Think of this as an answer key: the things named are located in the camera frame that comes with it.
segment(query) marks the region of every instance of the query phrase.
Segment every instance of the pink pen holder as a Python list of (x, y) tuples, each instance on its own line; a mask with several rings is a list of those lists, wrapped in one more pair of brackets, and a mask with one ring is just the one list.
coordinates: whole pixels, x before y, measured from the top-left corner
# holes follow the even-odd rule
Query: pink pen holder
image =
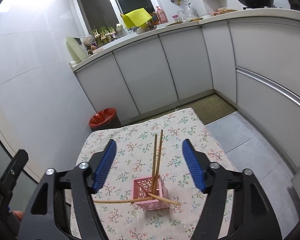
[[(151, 177), (144, 177), (144, 178), (138, 178), (133, 180), (133, 185), (132, 185), (133, 199), (149, 197), (149, 195), (147, 194), (148, 192), (151, 192)], [(159, 197), (168, 198), (168, 190), (164, 185), (160, 176), (157, 180), (156, 190), (154, 194)], [(158, 199), (138, 201), (135, 202), (135, 204), (143, 208), (144, 210), (149, 210), (149, 211), (169, 208), (169, 203), (163, 202)]]

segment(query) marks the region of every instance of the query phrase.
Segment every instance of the white tile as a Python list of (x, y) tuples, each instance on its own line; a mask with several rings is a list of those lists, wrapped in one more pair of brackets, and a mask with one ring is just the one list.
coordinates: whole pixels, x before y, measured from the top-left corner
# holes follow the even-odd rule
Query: white tile
[(92, 134), (92, 133), (93, 133), (93, 131), (91, 130), (90, 126), (87, 125), (87, 128), (82, 135), (82, 140), (85, 142), (87, 140), (87, 138), (90, 136), (90, 134)]
[(280, 166), (277, 166), (263, 178), (260, 185), (265, 191), (277, 218), (280, 218), (286, 210), (289, 210), (288, 212), (293, 216), (298, 216), (300, 200)]
[(24, 143), (55, 115), (59, 97), (43, 67), (19, 75), (0, 86), (0, 105)]
[(226, 156), (238, 171), (251, 169), (258, 180), (263, 179), (278, 165), (256, 136), (229, 151)]
[(283, 158), (281, 154), (278, 152), (277, 148), (266, 138), (264, 133), (259, 133), (256, 135), (259, 141), (267, 148), (269, 153), (275, 159), (275, 161), (279, 164), (282, 162)]
[(69, 0), (54, 0), (46, 8), (45, 15), (50, 31), (58, 32), (64, 37), (80, 38)]
[(0, 85), (39, 66), (30, 32), (0, 36)]
[(52, 32), (32, 32), (31, 36), (41, 65), (61, 60)]
[(96, 113), (82, 87), (77, 88), (62, 104), (75, 129), (84, 134), (89, 120)]
[(283, 215), (278, 219), (282, 239), (284, 239), (291, 232), (298, 222), (299, 217), (296, 214), (294, 207), (286, 208)]
[(259, 133), (238, 111), (208, 124), (207, 129), (225, 152)]
[(60, 107), (53, 108), (54, 115), (40, 122), (40, 129), (26, 141), (25, 150), (29, 158), (40, 167), (55, 168), (57, 171), (72, 169), (75, 166), (83, 143), (82, 131), (76, 129), (71, 118), (63, 114)]
[(0, 35), (47, 30), (44, 11), (39, 8), (12, 5), (8, 12), (0, 12)]
[(81, 87), (68, 63), (56, 61), (45, 64), (43, 68), (61, 102), (65, 101), (75, 90)]

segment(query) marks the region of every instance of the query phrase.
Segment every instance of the table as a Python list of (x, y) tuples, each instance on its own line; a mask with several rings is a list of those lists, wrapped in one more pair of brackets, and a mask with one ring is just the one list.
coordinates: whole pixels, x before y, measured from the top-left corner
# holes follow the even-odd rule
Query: table
[[(204, 152), (210, 161), (218, 162), (228, 170), (235, 170), (218, 142), (210, 135), (192, 108), (175, 111), (143, 123), (93, 132), (86, 140), (77, 165), (87, 162), (102, 151), (109, 139), (117, 143), (117, 154), (104, 187), (94, 200), (131, 199), (134, 178), (151, 176), (154, 135), (163, 129), (160, 175), (171, 200), (169, 210), (144, 211), (129, 203), (95, 203), (100, 220), (110, 240), (168, 240), (190, 239), (198, 223), (206, 195), (192, 181), (183, 158), (181, 146), (189, 138), (197, 151)], [(233, 191), (228, 190), (224, 219), (219, 237), (227, 234), (232, 211)], [(71, 207), (71, 232), (80, 238)]]

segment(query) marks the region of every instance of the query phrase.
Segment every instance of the person's hand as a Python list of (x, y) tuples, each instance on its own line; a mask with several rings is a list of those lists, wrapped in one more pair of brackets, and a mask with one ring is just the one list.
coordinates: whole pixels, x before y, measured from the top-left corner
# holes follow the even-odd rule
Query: person's hand
[(22, 211), (12, 211), (13, 214), (21, 221), (23, 218), (24, 213)]

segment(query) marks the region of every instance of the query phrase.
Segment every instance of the plastic bag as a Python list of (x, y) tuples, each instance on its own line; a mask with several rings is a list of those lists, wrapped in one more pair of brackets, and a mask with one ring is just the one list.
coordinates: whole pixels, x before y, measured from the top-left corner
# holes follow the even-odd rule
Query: plastic bag
[(117, 115), (115, 108), (106, 108), (96, 113), (89, 122), (91, 128), (97, 128), (109, 123)]
[(93, 41), (93, 36), (92, 35), (87, 35), (87, 36), (84, 36), (82, 38), (82, 42), (86, 46), (89, 46), (92, 43), (92, 41)]

